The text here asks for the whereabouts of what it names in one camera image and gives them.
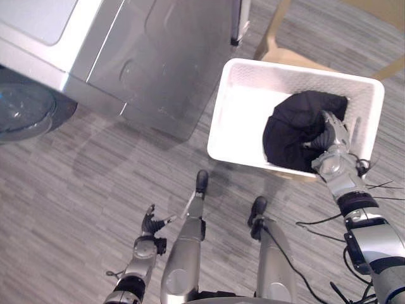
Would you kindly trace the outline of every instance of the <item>white laundry basket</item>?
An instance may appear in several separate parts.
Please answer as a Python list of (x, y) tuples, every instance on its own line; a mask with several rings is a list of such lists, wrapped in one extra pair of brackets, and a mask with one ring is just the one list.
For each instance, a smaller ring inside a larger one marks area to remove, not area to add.
[(348, 99), (344, 123), (351, 152), (370, 159), (382, 109), (384, 87), (375, 79), (337, 72), (232, 59), (224, 66), (208, 139), (215, 160), (265, 168), (290, 178), (315, 174), (267, 162), (262, 136), (274, 107), (294, 93), (315, 90)]

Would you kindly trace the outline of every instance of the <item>black cable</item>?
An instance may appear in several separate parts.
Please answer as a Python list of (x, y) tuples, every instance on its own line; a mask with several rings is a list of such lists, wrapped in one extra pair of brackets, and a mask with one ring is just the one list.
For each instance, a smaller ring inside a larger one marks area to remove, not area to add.
[(358, 175), (362, 177), (364, 174), (366, 174), (368, 171), (371, 170), (374, 166), (371, 166), (371, 162), (369, 160), (365, 160), (364, 158), (359, 158), (357, 155), (354, 153), (348, 153), (349, 155), (352, 155), (356, 158), (356, 169), (358, 172)]
[(360, 301), (354, 302), (354, 304), (364, 304), (366, 301), (374, 299), (375, 297), (377, 297), (377, 296), (375, 293), (373, 293), (373, 294), (367, 296), (366, 298), (361, 299)]
[(383, 188), (385, 185), (390, 184), (391, 182), (393, 182), (393, 180), (390, 180), (389, 182), (383, 182), (382, 184), (379, 184), (379, 185), (369, 185), (369, 184), (366, 184), (366, 186), (369, 186), (369, 187), (370, 187), (370, 188), (368, 188), (369, 190), (370, 190), (370, 189), (374, 189), (374, 188), (379, 188), (379, 187)]
[(121, 270), (119, 272), (112, 272), (110, 270), (106, 271), (106, 276), (108, 277), (115, 277), (117, 280), (120, 279), (120, 277), (118, 277), (120, 274), (123, 274), (125, 270)]
[(357, 275), (357, 273), (355, 273), (352, 268), (350, 268), (349, 263), (347, 262), (346, 253), (347, 253), (347, 247), (345, 247), (344, 250), (343, 250), (343, 261), (346, 264), (347, 269), (349, 269), (349, 271), (352, 273), (352, 275), (357, 277), (361, 282), (363, 282), (363, 283), (365, 283), (367, 285), (372, 285), (373, 284), (372, 282), (368, 282), (368, 281), (364, 280), (362, 277)]
[(371, 284), (367, 285), (366, 290), (364, 291), (363, 296), (361, 297), (361, 299), (364, 299), (364, 298), (367, 297), (367, 294), (370, 291), (371, 286), (372, 286)]
[(336, 214), (336, 215), (334, 215), (333, 217), (325, 218), (324, 220), (318, 220), (318, 221), (316, 221), (316, 222), (296, 222), (296, 225), (298, 225), (298, 224), (303, 224), (303, 225), (316, 225), (316, 224), (328, 222), (329, 220), (337, 219), (337, 218), (340, 217), (340, 216), (341, 216), (341, 214)]
[(343, 239), (338, 239), (338, 238), (333, 237), (333, 236), (328, 236), (328, 235), (326, 235), (326, 234), (322, 234), (322, 233), (316, 232), (316, 231), (311, 230), (311, 229), (309, 229), (309, 228), (307, 228), (307, 227), (304, 226), (304, 225), (316, 225), (316, 224), (328, 222), (329, 220), (337, 219), (337, 218), (340, 217), (340, 216), (341, 216), (341, 214), (336, 214), (336, 215), (334, 215), (333, 217), (325, 218), (325, 219), (323, 219), (323, 220), (318, 220), (318, 221), (316, 221), (316, 222), (296, 222), (296, 225), (299, 226), (299, 227), (301, 227), (301, 228), (306, 229), (306, 230), (307, 230), (308, 232), (310, 232), (310, 233), (316, 234), (317, 236), (323, 236), (324, 238), (333, 239), (334, 241), (339, 241), (339, 242), (342, 242), (342, 243), (346, 243)]
[(325, 300), (322, 300), (319, 296), (317, 296), (314, 291), (312, 290), (311, 286), (309, 285), (308, 281), (306, 280), (305, 276), (300, 273), (291, 263), (290, 259), (288, 258), (287, 254), (284, 252), (283, 248), (280, 246), (280, 244), (277, 242), (277, 240), (273, 237), (273, 235), (271, 234), (270, 230), (268, 230), (267, 226), (263, 226), (264, 231), (266, 231), (268, 233), (268, 235), (273, 239), (274, 243), (277, 245), (278, 249), (281, 251), (281, 253), (283, 254), (283, 256), (285, 257), (285, 259), (287, 260), (288, 264), (290, 265), (291, 269), (298, 274), (303, 280), (304, 283), (306, 285), (306, 287), (308, 288), (308, 291), (311, 293), (311, 295), (320, 303), (323, 304), (329, 304), (328, 302), (326, 302)]
[(383, 196), (373, 196), (373, 198), (381, 198), (381, 199), (384, 199), (384, 200), (405, 201), (405, 198), (386, 198), (386, 197), (383, 197)]

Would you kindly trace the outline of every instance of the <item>gray carpet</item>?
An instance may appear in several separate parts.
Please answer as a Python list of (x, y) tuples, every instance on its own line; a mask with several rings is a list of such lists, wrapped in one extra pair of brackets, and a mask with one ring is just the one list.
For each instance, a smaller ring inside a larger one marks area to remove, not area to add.
[[(251, 25), (234, 57), (251, 58), (278, 1), (253, 0)], [(339, 1), (296, 0), (282, 24), (280, 46), (336, 70), (369, 76), (404, 52), (394, 27)], [(384, 80), (385, 101), (366, 181), (404, 187), (404, 71)], [(102, 303), (130, 260), (142, 216), (181, 213), (200, 168), (210, 172), (206, 240), (200, 288), (253, 295), (259, 244), (249, 237), (246, 217), (258, 195), (270, 201), (269, 215), (285, 229), (294, 264), (314, 290), (341, 303), (329, 281), (358, 300), (365, 285), (344, 266), (344, 245), (294, 225), (337, 214), (321, 182), (283, 180), (264, 170), (222, 163), (206, 152), (215, 94), (193, 135), (179, 142), (159, 132), (127, 126), (79, 107), (58, 130), (0, 147), (0, 303)], [(373, 189), (375, 196), (404, 198), (403, 190)], [(404, 202), (379, 199), (404, 234)], [(159, 235), (170, 250), (181, 226)], [(341, 219), (317, 229), (338, 238)], [(158, 258), (145, 303), (159, 303), (168, 255)], [(315, 300), (297, 277), (299, 303)]]

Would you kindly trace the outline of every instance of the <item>round glass door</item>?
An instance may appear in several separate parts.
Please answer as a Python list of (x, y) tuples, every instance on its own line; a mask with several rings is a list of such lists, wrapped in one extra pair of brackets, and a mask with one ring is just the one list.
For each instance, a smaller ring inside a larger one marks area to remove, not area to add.
[(37, 84), (0, 84), (0, 143), (46, 133), (55, 108), (53, 95)]

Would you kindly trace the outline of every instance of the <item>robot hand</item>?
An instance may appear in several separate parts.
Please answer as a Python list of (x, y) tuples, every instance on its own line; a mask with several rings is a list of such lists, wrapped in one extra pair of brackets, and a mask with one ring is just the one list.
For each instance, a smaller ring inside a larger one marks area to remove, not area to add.
[(325, 150), (312, 167), (345, 218), (344, 237), (354, 268), (371, 275), (379, 303), (405, 303), (405, 240), (366, 188), (358, 159), (349, 153), (349, 133), (343, 123), (332, 113), (322, 115), (325, 132), (306, 146)]
[(313, 141), (304, 143), (303, 146), (325, 151), (332, 146), (340, 146), (349, 152), (349, 133), (345, 125), (332, 112), (322, 111), (321, 113), (325, 119), (325, 131)]
[(154, 234), (176, 219), (172, 215), (164, 220), (153, 220), (153, 212), (154, 205), (151, 205), (142, 221), (141, 236), (135, 240), (132, 259), (104, 304), (142, 303), (156, 263), (156, 255), (166, 252), (166, 239), (156, 238)]

